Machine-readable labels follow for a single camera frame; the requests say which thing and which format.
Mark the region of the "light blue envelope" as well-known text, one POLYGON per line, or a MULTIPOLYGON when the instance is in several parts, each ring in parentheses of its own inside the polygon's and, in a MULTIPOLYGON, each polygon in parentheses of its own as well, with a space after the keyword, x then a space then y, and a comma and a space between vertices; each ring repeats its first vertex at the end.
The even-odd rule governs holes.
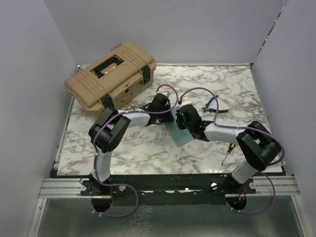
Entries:
POLYGON ((167 131, 169 132, 170 136, 172 137, 172 140, 174 141, 175 145, 177 147, 181 147, 191 141, 193 141, 193 136, 189 133, 188 130, 180 130, 178 128, 178 125, 176 123, 176 110, 180 107, 175 107, 171 112, 174 117, 174 122, 165 123, 165 127, 167 131))

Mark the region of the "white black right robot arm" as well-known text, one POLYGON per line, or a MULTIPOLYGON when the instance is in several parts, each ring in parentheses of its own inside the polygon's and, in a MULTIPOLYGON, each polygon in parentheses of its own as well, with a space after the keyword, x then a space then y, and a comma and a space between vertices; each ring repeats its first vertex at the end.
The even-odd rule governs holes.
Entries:
POLYGON ((215 121, 202 120, 193 105, 185 105, 176 111, 176 123, 180 130, 188 130, 194 139, 211 142, 220 141, 239 145, 245 160, 234 169, 227 180, 227 188, 238 193, 245 182, 253 175, 264 171, 284 147, 258 121, 247 126, 216 124, 215 121))

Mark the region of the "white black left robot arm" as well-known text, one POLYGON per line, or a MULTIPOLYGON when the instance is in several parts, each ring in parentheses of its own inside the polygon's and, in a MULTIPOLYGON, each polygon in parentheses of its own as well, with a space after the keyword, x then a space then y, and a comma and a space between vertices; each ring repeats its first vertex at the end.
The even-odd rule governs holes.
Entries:
POLYGON ((129 114, 114 107, 106 108, 88 132, 96 149, 93 170, 89 176, 92 189, 99 195, 108 191, 112 151, 119 145, 128 128, 173 121, 170 100, 161 93, 135 113, 129 114))

